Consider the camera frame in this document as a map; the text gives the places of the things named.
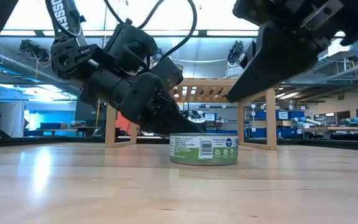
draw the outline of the can label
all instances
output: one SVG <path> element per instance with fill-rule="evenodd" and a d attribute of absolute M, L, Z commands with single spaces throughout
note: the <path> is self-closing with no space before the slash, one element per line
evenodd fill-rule
<path fill-rule="evenodd" d="M 170 156 L 189 160 L 235 159 L 237 136 L 171 136 Z"/>

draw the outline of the green can label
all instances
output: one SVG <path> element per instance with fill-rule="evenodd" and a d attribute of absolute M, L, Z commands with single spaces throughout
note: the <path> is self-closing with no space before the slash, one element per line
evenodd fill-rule
<path fill-rule="evenodd" d="M 171 136 L 170 156 L 188 160 L 235 159 L 238 137 L 234 136 Z"/>

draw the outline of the tin can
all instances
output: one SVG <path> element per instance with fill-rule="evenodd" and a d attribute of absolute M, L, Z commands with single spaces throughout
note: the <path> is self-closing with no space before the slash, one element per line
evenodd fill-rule
<path fill-rule="evenodd" d="M 186 165 L 236 164 L 239 153 L 236 134 L 180 133 L 170 135 L 170 161 Z"/>

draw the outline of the can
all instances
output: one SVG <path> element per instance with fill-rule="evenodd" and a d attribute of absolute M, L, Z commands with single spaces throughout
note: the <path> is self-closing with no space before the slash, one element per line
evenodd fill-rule
<path fill-rule="evenodd" d="M 236 134 L 180 133 L 170 135 L 170 161 L 198 166 L 236 164 L 239 153 Z"/>

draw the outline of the curtain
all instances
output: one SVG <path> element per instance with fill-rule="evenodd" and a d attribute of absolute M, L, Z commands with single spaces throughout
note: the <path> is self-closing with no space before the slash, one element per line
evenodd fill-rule
<path fill-rule="evenodd" d="M 0 129 L 10 137 L 23 137 L 24 132 L 24 102 L 0 101 Z"/>

